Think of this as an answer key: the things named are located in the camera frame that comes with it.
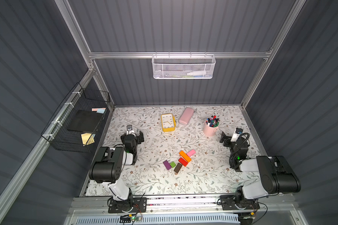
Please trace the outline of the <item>pink building block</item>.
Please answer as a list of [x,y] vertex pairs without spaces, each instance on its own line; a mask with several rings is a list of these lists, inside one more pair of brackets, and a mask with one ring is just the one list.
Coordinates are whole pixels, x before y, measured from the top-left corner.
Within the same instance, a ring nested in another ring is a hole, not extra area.
[[195,153],[196,153],[195,150],[190,150],[189,152],[187,152],[186,155],[187,155],[189,158],[191,158]]

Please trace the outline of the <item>brown building block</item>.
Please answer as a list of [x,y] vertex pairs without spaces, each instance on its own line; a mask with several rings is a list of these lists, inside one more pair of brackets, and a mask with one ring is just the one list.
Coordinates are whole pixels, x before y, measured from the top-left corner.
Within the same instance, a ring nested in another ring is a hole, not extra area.
[[174,172],[175,173],[179,173],[179,171],[181,170],[181,168],[182,168],[182,164],[181,163],[178,163],[176,166],[175,166],[175,168],[174,168]]

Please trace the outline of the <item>orange building block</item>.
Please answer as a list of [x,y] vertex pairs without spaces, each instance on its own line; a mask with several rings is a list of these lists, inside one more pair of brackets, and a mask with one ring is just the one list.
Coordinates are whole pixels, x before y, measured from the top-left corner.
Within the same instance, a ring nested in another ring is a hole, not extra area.
[[181,151],[180,153],[180,156],[185,159],[188,163],[192,160],[191,158],[189,158],[186,153],[184,151]]

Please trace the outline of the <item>red building block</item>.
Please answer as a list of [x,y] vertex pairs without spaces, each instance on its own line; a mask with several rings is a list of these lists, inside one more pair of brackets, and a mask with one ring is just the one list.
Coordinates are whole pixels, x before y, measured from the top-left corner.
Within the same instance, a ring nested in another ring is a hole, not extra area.
[[178,162],[179,162],[180,164],[182,164],[184,167],[186,167],[186,166],[188,165],[188,162],[187,162],[185,159],[183,159],[183,158],[180,158],[180,159],[178,160]]

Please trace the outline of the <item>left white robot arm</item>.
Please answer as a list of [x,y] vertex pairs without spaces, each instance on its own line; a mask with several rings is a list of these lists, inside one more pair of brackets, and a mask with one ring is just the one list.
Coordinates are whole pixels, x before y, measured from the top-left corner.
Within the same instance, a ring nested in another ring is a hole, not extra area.
[[133,166],[138,158],[138,145],[144,142],[141,131],[136,133],[131,126],[120,136],[121,143],[113,148],[100,147],[89,169],[89,179],[102,184],[117,202],[129,202],[132,192],[121,179],[125,166]]

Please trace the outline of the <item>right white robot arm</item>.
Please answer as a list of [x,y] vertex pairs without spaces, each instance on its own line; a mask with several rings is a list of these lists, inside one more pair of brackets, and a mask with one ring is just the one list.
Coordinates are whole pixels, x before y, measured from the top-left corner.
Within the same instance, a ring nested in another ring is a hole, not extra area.
[[238,128],[232,136],[221,133],[219,142],[230,150],[229,166],[236,172],[258,172],[258,181],[237,188],[234,200],[256,200],[280,193],[298,193],[301,183],[283,156],[257,156],[248,158],[249,133]]

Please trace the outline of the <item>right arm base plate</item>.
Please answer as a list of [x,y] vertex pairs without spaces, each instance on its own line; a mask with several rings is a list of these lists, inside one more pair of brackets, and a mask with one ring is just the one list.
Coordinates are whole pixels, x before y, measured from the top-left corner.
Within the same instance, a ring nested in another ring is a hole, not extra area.
[[222,195],[217,200],[217,205],[221,206],[224,211],[230,210],[253,210],[260,209],[259,203],[255,200],[247,200],[236,197],[235,195]]

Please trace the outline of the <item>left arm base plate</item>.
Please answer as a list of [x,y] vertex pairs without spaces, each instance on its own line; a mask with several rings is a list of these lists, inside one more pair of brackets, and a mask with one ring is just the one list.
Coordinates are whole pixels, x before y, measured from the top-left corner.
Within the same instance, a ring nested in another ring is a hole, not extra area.
[[130,197],[125,201],[114,200],[112,197],[107,201],[108,205],[108,213],[143,213],[146,212],[147,207],[147,198],[146,197],[138,197],[133,198]]

